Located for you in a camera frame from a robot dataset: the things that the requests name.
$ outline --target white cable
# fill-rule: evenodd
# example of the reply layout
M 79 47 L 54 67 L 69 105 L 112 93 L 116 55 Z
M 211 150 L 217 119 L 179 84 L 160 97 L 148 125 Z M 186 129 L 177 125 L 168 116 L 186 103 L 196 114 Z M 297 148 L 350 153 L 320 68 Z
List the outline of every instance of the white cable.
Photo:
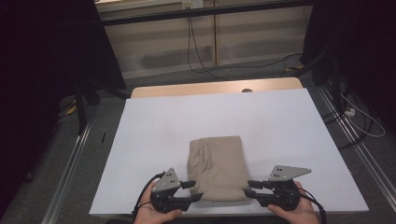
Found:
M 385 129 L 384 129 L 384 127 L 382 127 L 382 125 L 381 125 L 378 121 L 376 121 L 375 119 L 373 119 L 372 117 L 370 117 L 368 114 L 364 113 L 363 111 L 361 111 L 360 109 L 358 109 L 355 105 L 353 105 L 352 103 L 350 103 L 350 102 L 348 101 L 348 99 L 347 99 L 343 94 L 341 94 L 341 96 L 342 96 L 350 105 L 352 105 L 355 109 L 359 110 L 363 115 L 367 116 L 369 119 L 373 120 L 379 127 L 381 127 L 383 133 L 380 134 L 380 135 L 367 133 L 366 131 L 364 131 L 364 130 L 362 130 L 361 128 L 359 128 L 358 125 L 356 125 L 356 124 L 352 121 L 352 119 L 350 118 L 350 116 L 348 116 L 348 117 L 349 117 L 349 121 L 350 121 L 351 124 L 353 124 L 353 126 L 355 126 L 357 129 L 359 129 L 361 132 L 363 132 L 363 133 L 365 133 L 365 134 L 367 134 L 367 135 L 370 135 L 370 136 L 372 136 L 372 137 L 382 137 L 382 136 L 385 135 Z

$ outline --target table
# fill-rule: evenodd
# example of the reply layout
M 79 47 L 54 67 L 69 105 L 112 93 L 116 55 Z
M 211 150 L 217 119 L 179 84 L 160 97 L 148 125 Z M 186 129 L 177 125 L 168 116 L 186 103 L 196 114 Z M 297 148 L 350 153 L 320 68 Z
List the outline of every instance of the table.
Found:
M 253 92 L 241 93 L 243 89 Z M 91 215 L 130 214 L 147 181 L 169 167 L 175 168 L 180 180 L 187 180 L 190 140 L 225 135 L 241 136 L 251 179 L 266 179 L 276 164 L 311 168 L 311 174 L 296 180 L 327 212 L 368 210 L 298 79 L 146 87 L 134 90 L 132 96 L 125 105 Z M 186 195 L 186 190 L 177 192 L 177 196 Z M 183 215 L 270 214 L 256 201 L 246 201 L 198 202 Z

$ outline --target beige pants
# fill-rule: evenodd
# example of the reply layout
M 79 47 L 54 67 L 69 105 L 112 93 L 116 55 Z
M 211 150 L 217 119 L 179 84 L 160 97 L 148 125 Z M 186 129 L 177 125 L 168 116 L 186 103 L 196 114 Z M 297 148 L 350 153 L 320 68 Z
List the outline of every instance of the beige pants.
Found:
M 196 181 L 191 193 L 202 192 L 202 200 L 247 200 L 243 189 L 248 189 L 249 176 L 239 136 L 208 137 L 191 141 L 187 168 L 189 179 Z

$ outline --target gray carpet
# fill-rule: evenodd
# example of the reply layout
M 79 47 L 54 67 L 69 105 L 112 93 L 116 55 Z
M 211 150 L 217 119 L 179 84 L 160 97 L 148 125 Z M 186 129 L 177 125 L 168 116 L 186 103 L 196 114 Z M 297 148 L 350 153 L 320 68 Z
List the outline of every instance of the gray carpet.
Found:
M 235 65 L 260 66 L 267 62 L 253 62 Z M 297 65 L 298 56 L 287 60 L 287 66 Z M 278 63 L 268 67 L 233 67 L 211 71 L 219 77 L 226 77 L 230 80 L 287 77 L 290 73 L 284 73 L 284 64 Z M 318 112 L 326 115 L 331 110 L 324 104 L 319 95 L 317 87 L 314 87 L 310 74 L 301 77 L 303 85 L 308 88 L 314 100 Z M 161 74 L 154 77 L 140 77 L 126 80 L 128 92 L 140 86 L 168 85 L 179 83 L 196 83 L 208 81 L 222 81 L 217 77 L 212 77 L 205 73 L 194 73 L 183 71 L 173 74 Z M 106 165 L 106 158 L 111 149 L 114 135 L 117 131 L 120 116 L 124 107 L 124 101 L 112 97 L 108 94 L 101 94 L 102 101 L 97 107 L 95 119 L 92 123 L 91 132 L 83 151 L 81 152 L 75 175 L 72 178 L 70 188 L 64 199 L 60 215 L 56 223 L 106 223 L 107 220 L 88 215 L 92 204 L 93 196 L 96 192 L 98 182 Z M 362 119 L 354 118 L 356 123 L 362 125 Z M 327 125 L 337 146 L 348 143 L 345 134 L 338 123 L 331 122 Z M 21 186 L 18 195 L 9 206 L 0 224 L 8 223 L 39 223 L 50 203 L 56 186 L 68 157 L 77 139 L 78 118 L 76 114 L 59 120 L 56 132 L 48 145 L 46 153 L 41 162 L 34 170 L 34 180 Z M 373 133 L 380 133 L 376 126 Z M 395 133 L 387 130 L 382 138 L 366 137 L 363 143 L 370 149 L 371 153 L 388 175 L 392 183 L 396 183 L 395 160 L 396 137 Z M 396 223 L 396 213 L 390 207 L 379 187 L 371 177 L 365 165 L 359 158 L 354 147 L 348 147 L 340 151 L 350 169 L 358 187 L 367 202 L 370 211 L 349 215 L 328 215 L 328 223 Z M 179 218 L 174 223 L 282 223 L 283 220 L 276 217 L 238 217 L 238 218 Z

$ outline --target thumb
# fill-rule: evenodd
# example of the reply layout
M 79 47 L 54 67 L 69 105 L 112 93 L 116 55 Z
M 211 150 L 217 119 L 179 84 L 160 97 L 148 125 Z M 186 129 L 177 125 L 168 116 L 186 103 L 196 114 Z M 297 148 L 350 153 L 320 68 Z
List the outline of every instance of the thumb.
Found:
M 163 215 L 163 222 L 170 221 L 181 215 L 181 210 L 172 210 Z
M 283 218 L 287 219 L 287 217 L 289 216 L 289 213 L 286 212 L 285 210 L 283 210 L 279 206 L 276 206 L 273 204 L 268 204 L 267 208 L 268 208 L 268 210 L 270 210 L 271 212 L 273 212 L 275 215 L 277 215 L 279 217 L 283 217 Z

